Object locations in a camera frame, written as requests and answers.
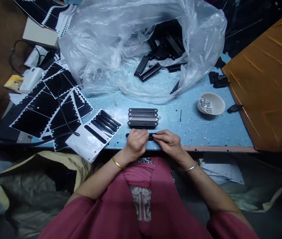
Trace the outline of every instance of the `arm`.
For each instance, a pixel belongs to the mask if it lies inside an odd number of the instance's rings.
[[[126,146],[114,156],[115,161],[122,167],[126,167],[129,163],[135,161],[145,153],[148,138],[149,133],[147,130],[132,129],[129,133]],[[91,200],[99,199],[120,171],[121,168],[111,158],[77,188],[69,198],[67,204],[80,196],[88,197]]]
[[[157,132],[157,135],[154,134],[153,137],[162,147],[163,151],[179,163],[181,167],[188,169],[194,166],[194,160],[181,148],[181,140],[179,136],[166,129]],[[187,173],[209,208],[210,214],[227,212],[252,228],[233,200],[203,171],[201,167],[197,166],[195,169],[187,171]]]

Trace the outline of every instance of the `small white bowl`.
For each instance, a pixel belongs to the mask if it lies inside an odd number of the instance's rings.
[[[198,100],[197,107],[199,111],[207,115],[220,115],[225,110],[225,103],[224,100],[217,94],[207,92],[201,95],[200,98],[206,99],[211,103],[212,112],[206,112],[200,105],[200,99]]]

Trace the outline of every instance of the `hand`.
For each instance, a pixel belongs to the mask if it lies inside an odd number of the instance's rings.
[[[165,129],[157,132],[157,134],[153,134],[153,138],[154,141],[161,146],[164,152],[174,160],[179,161],[184,150],[181,148],[181,139],[178,135]]]
[[[128,163],[135,161],[145,153],[148,139],[149,133],[146,129],[132,129],[130,131],[127,144],[123,149],[127,155]]]

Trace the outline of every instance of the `pink top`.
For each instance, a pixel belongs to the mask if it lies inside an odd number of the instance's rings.
[[[133,163],[120,172],[95,202],[87,197],[74,199],[39,238],[258,238],[227,213],[213,215],[206,229],[184,207],[166,161],[152,158],[152,162]],[[151,192],[150,221],[138,221],[130,187]]]

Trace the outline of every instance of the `bracelet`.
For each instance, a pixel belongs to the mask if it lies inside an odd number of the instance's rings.
[[[195,169],[195,167],[196,167],[197,165],[198,165],[198,162],[195,161],[195,164],[194,164],[193,167],[190,167],[190,168],[188,168],[188,169],[182,169],[182,168],[180,168],[180,170],[181,170],[181,171],[190,171],[190,170],[192,170],[192,169]]]
[[[112,160],[116,164],[116,166],[118,166],[121,169],[125,169],[125,167],[122,167],[120,164],[117,163],[117,161],[115,161],[114,156],[112,156]]]

